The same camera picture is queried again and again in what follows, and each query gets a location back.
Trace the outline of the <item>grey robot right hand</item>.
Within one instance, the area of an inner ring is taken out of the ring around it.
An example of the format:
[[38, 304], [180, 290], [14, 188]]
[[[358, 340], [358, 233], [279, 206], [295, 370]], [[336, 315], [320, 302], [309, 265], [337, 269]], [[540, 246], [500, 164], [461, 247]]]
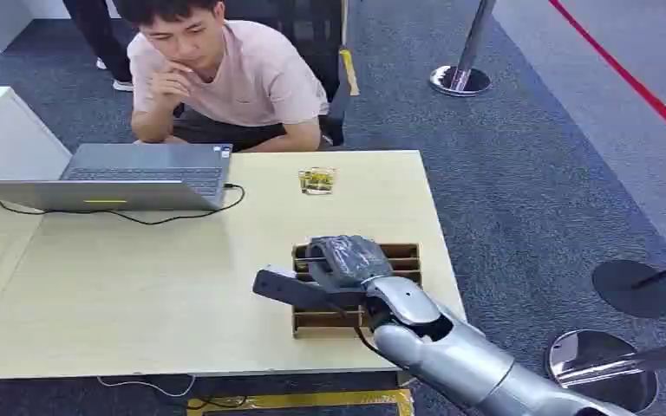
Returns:
[[313, 237], [305, 249], [310, 275], [327, 290], [360, 289], [394, 275], [381, 246], [362, 236]]

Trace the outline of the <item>person's right hand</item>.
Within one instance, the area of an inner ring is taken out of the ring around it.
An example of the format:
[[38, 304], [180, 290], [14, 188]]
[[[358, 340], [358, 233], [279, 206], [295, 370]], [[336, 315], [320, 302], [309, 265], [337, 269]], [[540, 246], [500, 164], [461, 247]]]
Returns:
[[174, 110], [193, 92], [194, 71], [187, 65], [168, 61], [162, 70], [150, 79], [153, 105], [163, 110]]

